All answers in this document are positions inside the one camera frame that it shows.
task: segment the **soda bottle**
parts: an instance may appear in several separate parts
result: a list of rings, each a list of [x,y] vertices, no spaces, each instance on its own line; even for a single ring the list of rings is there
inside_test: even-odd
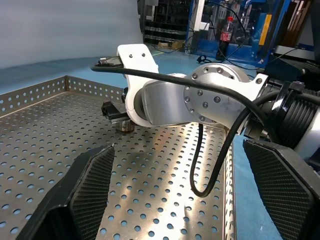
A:
[[[215,59],[218,61],[224,61],[227,57],[227,48],[231,40],[232,33],[234,31],[234,18],[228,16],[225,26],[222,28],[219,47],[216,52]]]

